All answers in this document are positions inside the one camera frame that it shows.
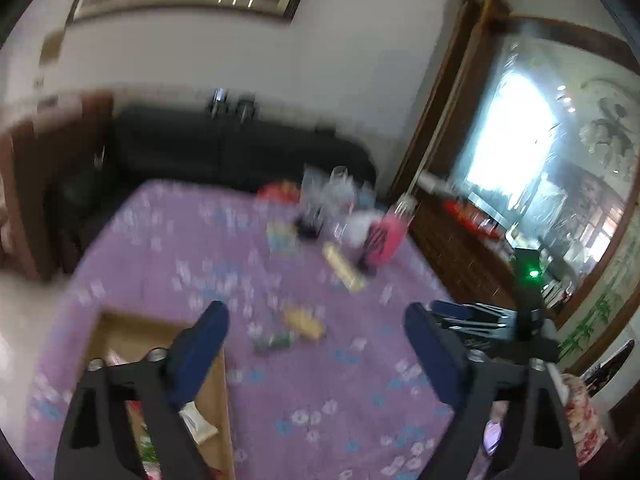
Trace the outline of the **white cream snack packet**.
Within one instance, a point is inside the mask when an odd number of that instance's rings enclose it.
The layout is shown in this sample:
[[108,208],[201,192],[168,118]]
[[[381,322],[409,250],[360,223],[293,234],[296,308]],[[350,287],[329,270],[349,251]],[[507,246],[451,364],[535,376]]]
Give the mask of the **white cream snack packet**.
[[202,444],[219,434],[218,428],[201,414],[194,402],[187,403],[180,410],[180,417],[196,444]]

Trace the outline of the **clear cracker packet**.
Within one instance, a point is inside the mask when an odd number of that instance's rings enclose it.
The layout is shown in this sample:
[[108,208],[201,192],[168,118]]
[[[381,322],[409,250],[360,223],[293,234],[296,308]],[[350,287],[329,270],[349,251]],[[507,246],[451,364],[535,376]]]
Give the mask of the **clear cracker packet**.
[[299,337],[308,340],[320,340],[326,333],[323,324],[304,310],[284,311],[283,321]]

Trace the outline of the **green twisted candy packet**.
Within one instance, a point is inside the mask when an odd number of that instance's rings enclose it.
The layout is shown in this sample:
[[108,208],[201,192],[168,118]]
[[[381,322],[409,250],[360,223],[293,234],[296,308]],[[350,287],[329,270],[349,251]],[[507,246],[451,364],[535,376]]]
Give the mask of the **green twisted candy packet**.
[[267,354],[269,352],[289,349],[296,343],[296,339],[297,336],[288,330],[260,337],[253,341],[254,352],[258,354]]

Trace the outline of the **wooden side cabinet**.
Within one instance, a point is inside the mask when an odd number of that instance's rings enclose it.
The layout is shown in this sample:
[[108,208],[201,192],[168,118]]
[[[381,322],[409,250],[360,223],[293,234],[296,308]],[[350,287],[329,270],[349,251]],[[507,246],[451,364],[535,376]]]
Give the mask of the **wooden side cabinet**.
[[410,234],[454,301],[514,310],[515,276],[509,260],[469,233],[439,198],[419,190]]

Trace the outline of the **cardboard box tray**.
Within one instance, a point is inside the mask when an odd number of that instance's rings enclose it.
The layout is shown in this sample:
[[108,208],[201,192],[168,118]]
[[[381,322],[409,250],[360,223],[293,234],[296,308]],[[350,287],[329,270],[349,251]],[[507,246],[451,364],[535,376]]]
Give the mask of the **cardboard box tray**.
[[103,311],[93,329],[85,358],[102,358],[109,366],[124,366],[147,358],[160,361],[162,393],[181,410],[194,402],[219,434],[195,446],[215,479],[233,479],[224,338],[229,312],[214,302],[194,323],[144,318]]

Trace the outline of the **pink covered bottle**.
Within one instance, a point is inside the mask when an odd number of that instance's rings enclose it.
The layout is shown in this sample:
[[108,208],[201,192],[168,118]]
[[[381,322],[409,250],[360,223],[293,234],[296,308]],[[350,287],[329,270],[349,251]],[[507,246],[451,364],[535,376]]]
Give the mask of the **pink covered bottle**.
[[406,237],[418,201],[402,194],[397,203],[369,226],[359,265],[369,272],[390,262]]

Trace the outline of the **cream yellow tube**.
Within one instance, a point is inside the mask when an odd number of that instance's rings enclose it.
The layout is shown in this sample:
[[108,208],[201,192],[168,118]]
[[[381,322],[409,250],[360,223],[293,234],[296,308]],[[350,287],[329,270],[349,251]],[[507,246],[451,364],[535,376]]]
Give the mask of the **cream yellow tube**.
[[322,255],[347,290],[360,292],[367,286],[363,275],[343,256],[340,248],[334,243],[325,242],[322,246]]

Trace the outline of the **white round jar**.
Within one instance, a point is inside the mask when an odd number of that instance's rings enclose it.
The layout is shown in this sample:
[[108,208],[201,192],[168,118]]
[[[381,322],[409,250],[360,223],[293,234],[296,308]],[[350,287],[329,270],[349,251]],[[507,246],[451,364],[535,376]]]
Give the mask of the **white round jar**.
[[382,218],[382,212],[376,210],[356,211],[351,214],[345,223],[343,243],[349,247],[361,247],[367,239],[372,223]]

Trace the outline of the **purple floral tablecloth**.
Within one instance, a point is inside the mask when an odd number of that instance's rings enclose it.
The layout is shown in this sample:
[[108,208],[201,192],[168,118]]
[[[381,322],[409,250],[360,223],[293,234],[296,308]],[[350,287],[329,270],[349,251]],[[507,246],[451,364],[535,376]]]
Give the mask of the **purple floral tablecloth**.
[[230,312],[224,357],[239,478],[416,478],[452,411],[402,316],[448,292],[411,240],[353,292],[320,243],[283,235],[296,214],[221,188],[138,188],[82,257],[40,353],[21,454],[29,472],[52,477],[101,311],[191,324],[220,300]]

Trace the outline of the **clear glass cup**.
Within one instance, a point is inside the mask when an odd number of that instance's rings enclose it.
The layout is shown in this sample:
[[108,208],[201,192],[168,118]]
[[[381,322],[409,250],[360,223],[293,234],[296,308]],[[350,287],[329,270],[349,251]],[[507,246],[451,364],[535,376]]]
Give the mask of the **clear glass cup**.
[[358,185],[345,166],[335,167],[329,174],[306,166],[300,187],[299,220],[304,228],[319,232],[326,220],[350,214],[358,198]]

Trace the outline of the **olive flat booklet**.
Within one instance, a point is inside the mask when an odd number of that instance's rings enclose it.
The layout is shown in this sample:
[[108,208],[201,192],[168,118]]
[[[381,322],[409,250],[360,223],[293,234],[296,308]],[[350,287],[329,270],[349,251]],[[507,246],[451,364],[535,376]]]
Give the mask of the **olive flat booklet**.
[[296,229],[286,222],[268,222],[266,226],[267,243],[270,252],[282,255],[299,253],[299,240]]

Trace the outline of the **black leather sofa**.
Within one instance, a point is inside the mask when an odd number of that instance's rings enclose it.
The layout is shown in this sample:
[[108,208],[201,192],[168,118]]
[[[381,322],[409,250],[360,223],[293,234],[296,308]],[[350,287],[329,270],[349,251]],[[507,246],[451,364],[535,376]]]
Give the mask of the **black leather sofa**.
[[256,193],[270,183],[300,182],[306,167],[339,166],[357,183],[375,185],[369,152],[330,126],[130,104],[99,127],[88,150],[66,162],[47,188],[55,258],[72,273],[116,210],[149,180]]

